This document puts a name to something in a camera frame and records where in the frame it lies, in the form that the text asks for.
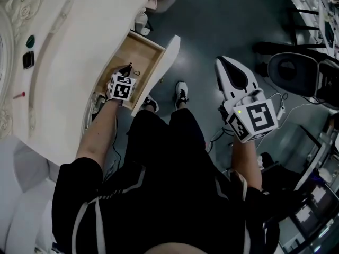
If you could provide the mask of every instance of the floor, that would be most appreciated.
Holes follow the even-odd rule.
[[[177,0],[167,12],[150,15],[149,19],[155,30],[149,35],[151,40],[166,46],[175,34],[181,37],[181,49],[176,62],[165,75],[164,81],[157,84],[151,93],[160,105],[158,115],[166,122],[169,121],[174,111],[172,97],[175,84],[179,80],[186,81],[190,99],[188,107],[208,143],[224,126],[217,111],[223,97],[217,88],[213,66],[215,57],[229,56],[254,70],[257,60],[252,52],[254,43],[290,42],[289,34],[282,25],[287,23],[286,8],[292,6],[290,0]],[[257,76],[257,80],[267,97],[276,92],[263,81],[262,77]],[[279,97],[274,97],[273,101],[278,108]],[[299,96],[289,94],[285,101],[286,113],[281,121],[292,108],[301,104],[307,102]],[[291,142],[286,142],[286,138],[282,138],[281,133],[296,124],[305,126],[311,133],[317,135],[327,114],[322,106],[308,105],[298,108],[288,117],[288,123],[284,128],[262,142],[260,150],[283,150],[286,146],[293,146]],[[126,133],[132,117],[128,110],[122,108],[118,120],[118,138],[115,147],[123,157],[127,145]],[[233,138],[229,136],[220,138],[210,153],[220,170],[230,166],[231,149],[228,144],[232,140]],[[185,143],[178,142],[178,146],[184,149]],[[108,162],[112,162],[113,157],[111,151]]]

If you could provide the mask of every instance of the black pants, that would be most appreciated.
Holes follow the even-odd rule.
[[[169,123],[151,111],[139,111],[128,132],[125,162],[147,166],[164,159],[169,149],[205,149],[203,134],[188,109],[173,112]]]

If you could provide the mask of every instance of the skin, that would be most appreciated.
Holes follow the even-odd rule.
[[[105,103],[98,116],[81,139],[76,158],[88,157],[96,161],[103,169],[105,157],[115,134],[115,117],[119,101]],[[186,108],[185,103],[179,109]],[[154,113],[151,105],[146,110]],[[234,139],[232,167],[247,180],[249,187],[261,189],[262,177],[257,163],[254,141],[242,144]],[[200,249],[183,243],[165,243],[149,249],[145,254],[204,254]]]

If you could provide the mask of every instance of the sneaker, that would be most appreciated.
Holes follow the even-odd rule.
[[[178,110],[179,105],[181,103],[187,103],[187,101],[188,101],[187,84],[185,82],[178,82],[175,86],[175,93],[176,93],[175,109]]]
[[[146,99],[144,100],[144,103],[142,104],[143,107],[146,107],[146,105],[153,106],[154,112],[159,111],[158,103],[155,100],[153,100],[153,98],[150,95],[147,95]]]

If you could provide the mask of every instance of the forearm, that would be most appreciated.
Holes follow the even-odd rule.
[[[232,168],[243,175],[249,187],[261,189],[262,176],[254,141],[241,143],[236,137],[234,138]]]
[[[103,169],[105,157],[115,134],[115,116],[119,102],[108,101],[83,135],[76,158],[88,157]]]

